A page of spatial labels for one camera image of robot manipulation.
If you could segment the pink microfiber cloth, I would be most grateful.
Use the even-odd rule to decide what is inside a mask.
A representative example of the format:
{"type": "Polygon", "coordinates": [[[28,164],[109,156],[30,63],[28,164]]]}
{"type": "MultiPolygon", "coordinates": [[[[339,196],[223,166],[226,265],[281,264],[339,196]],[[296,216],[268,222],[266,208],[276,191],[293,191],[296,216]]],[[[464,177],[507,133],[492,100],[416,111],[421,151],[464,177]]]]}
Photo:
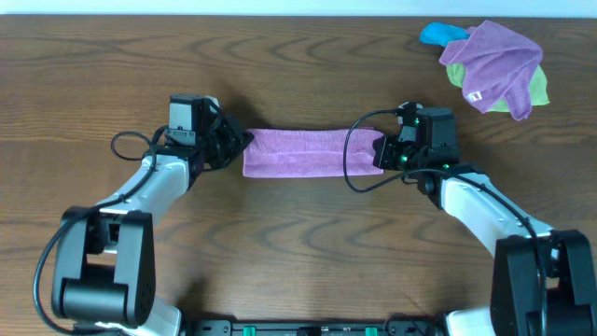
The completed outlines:
{"type": "Polygon", "coordinates": [[[252,129],[243,152],[243,175],[250,178],[317,178],[380,175],[373,165],[372,128],[329,131],[252,129]]]}

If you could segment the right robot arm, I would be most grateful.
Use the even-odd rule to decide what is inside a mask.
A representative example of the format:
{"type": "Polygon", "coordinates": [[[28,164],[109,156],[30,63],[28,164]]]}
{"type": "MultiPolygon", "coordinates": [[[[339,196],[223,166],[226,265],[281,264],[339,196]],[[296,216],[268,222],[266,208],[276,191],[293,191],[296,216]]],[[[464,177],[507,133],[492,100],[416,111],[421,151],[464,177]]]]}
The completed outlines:
{"type": "Polygon", "coordinates": [[[493,257],[488,330],[496,335],[596,334],[596,277],[588,238],[524,212],[471,163],[460,160],[455,116],[406,102],[401,127],[373,143],[375,166],[412,179],[493,257]]]}

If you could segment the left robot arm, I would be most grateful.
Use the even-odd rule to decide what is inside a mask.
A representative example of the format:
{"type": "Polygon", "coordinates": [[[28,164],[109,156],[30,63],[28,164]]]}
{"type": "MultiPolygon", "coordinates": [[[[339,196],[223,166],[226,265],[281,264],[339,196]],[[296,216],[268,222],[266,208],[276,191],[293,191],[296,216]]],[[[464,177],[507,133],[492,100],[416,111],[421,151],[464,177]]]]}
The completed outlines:
{"type": "Polygon", "coordinates": [[[178,335],[181,311],[156,297],[154,227],[203,171],[223,169],[254,136],[213,104],[170,112],[139,170],[91,207],[72,206],[38,264],[56,253],[51,310],[72,335],[178,335]]]}

